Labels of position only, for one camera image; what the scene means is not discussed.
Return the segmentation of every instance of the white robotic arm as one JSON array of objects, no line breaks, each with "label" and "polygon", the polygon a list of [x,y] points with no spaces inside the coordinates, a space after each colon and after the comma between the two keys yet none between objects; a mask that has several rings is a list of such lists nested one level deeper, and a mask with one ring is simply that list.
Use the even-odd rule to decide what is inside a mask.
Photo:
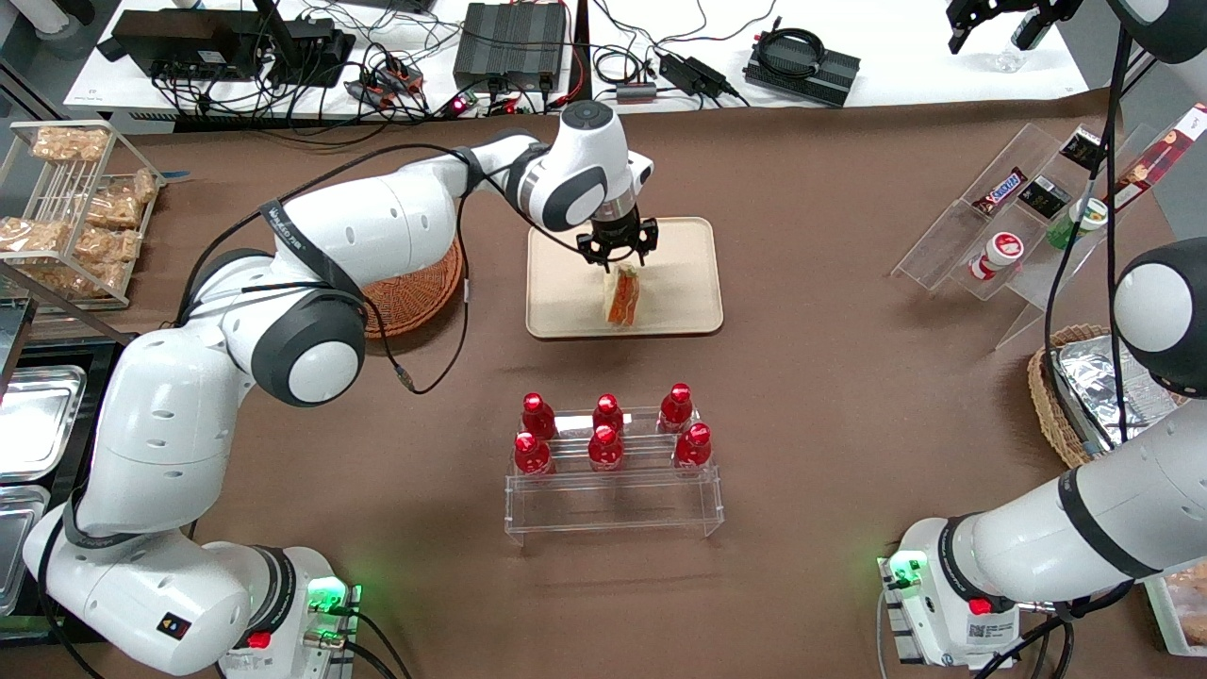
[{"label": "white robotic arm", "polygon": [[[1071,602],[1207,558],[1207,238],[1132,261],[1115,315],[1154,379],[1196,400],[998,509],[915,523],[888,586],[927,662],[989,662],[1016,639],[1018,603]],[[1009,633],[974,633],[986,626]]]},{"label": "white robotic arm", "polygon": [[646,232],[635,197],[651,170],[611,109],[583,101],[562,112],[552,147],[507,133],[264,205],[276,253],[216,257],[185,322],[123,352],[87,490],[34,528],[25,564],[64,608],[162,672],[217,662],[229,679],[322,677],[338,645],[322,633],[338,621],[316,608],[346,597],[326,560],[305,548],[203,548],[179,531],[217,501],[240,403],[257,385],[293,406],[346,391],[365,356],[360,287],[439,261],[456,236],[455,198],[497,182],[544,228],[593,219],[594,241],[619,238],[619,222],[636,245]]}]

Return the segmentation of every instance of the wooden tray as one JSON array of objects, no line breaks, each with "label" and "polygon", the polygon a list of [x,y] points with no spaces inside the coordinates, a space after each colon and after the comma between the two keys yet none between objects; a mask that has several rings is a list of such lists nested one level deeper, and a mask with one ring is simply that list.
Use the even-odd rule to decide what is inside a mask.
[{"label": "wooden tray", "polygon": [[[604,267],[529,229],[527,329],[540,339],[702,334],[724,321],[712,224],[700,217],[658,219],[658,248],[639,267],[636,322],[613,327],[604,316]],[[556,234],[567,244],[583,226]],[[629,259],[634,264],[637,257]]]}]

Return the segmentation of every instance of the metal tray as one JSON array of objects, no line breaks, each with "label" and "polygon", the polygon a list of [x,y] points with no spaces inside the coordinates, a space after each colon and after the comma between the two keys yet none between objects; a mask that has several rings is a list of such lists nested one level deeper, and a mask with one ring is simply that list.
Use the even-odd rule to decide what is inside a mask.
[{"label": "metal tray", "polygon": [[78,367],[13,371],[0,400],[0,484],[24,484],[49,474],[63,457],[80,412],[84,373]]},{"label": "metal tray", "polygon": [[25,564],[21,548],[34,525],[42,519],[51,494],[41,486],[0,488],[0,616],[17,605]]}]

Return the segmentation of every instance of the candy bar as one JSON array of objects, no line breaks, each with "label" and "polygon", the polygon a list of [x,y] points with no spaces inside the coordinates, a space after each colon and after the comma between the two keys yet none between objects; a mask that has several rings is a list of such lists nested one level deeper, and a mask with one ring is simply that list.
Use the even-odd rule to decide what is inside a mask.
[{"label": "candy bar", "polygon": [[973,206],[981,211],[981,213],[989,216],[992,215],[997,206],[1005,201],[1011,193],[1022,186],[1022,182],[1027,180],[1027,175],[1022,174],[1022,170],[1014,168],[1010,170],[1010,175],[1002,180],[989,192],[987,195],[973,203]]}]

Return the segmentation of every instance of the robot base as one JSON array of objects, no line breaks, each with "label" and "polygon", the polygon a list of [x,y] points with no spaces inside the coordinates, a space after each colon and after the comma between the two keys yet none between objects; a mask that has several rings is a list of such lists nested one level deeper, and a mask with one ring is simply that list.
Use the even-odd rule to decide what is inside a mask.
[{"label": "robot base", "polygon": [[[890,610],[893,631],[910,633],[923,662],[975,671],[995,652],[1018,643],[1019,608],[987,615],[968,610],[968,602],[947,584],[939,562],[939,533],[946,525],[945,519],[926,519],[911,526],[897,554],[881,562],[881,580],[890,609],[899,608],[902,613],[896,616]],[[888,590],[900,579],[909,580],[910,586]],[[897,630],[898,622],[903,630]],[[917,662],[917,655],[911,657],[905,650],[910,646],[898,639],[902,661]],[[1002,667],[1011,665],[1008,660]]]},{"label": "robot base", "polygon": [[340,619],[311,610],[311,605],[350,605],[350,589],[332,573],[331,564],[308,548],[287,548],[285,556],[297,570],[293,603],[285,621],[263,649],[234,649],[218,660],[227,679],[323,679],[332,650],[303,644],[308,633],[339,632]]}]

